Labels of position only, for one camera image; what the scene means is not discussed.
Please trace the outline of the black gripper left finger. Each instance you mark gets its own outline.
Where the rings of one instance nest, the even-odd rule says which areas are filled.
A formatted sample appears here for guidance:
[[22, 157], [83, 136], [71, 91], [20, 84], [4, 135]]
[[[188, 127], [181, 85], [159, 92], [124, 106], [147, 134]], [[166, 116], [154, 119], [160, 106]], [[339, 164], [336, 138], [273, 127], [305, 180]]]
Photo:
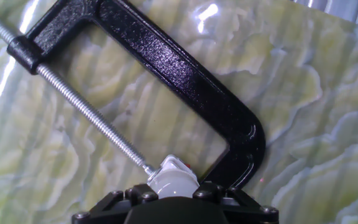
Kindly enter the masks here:
[[123, 224], [135, 206], [155, 200], [158, 200], [158, 194], [147, 184], [135, 185], [125, 191], [115, 190], [89, 211], [74, 214], [72, 224]]

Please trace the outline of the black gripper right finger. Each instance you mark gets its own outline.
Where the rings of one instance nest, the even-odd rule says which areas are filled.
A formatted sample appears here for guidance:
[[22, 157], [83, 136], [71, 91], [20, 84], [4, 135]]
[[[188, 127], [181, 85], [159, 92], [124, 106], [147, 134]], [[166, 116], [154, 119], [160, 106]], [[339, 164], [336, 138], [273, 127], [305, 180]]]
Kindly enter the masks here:
[[228, 223], [279, 224], [277, 208], [260, 205], [240, 188], [225, 189], [218, 184], [205, 182], [192, 197], [217, 205]]

